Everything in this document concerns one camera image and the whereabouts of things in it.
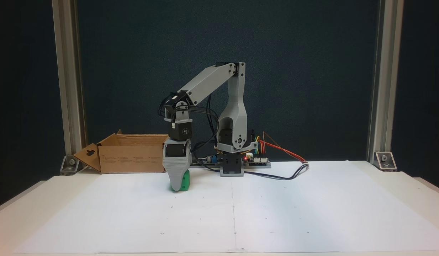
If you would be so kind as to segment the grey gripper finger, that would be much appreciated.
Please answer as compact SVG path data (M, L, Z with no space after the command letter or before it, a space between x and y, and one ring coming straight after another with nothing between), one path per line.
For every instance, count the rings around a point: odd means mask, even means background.
M190 163L189 159L166 159L163 160L172 191L188 191L190 188Z

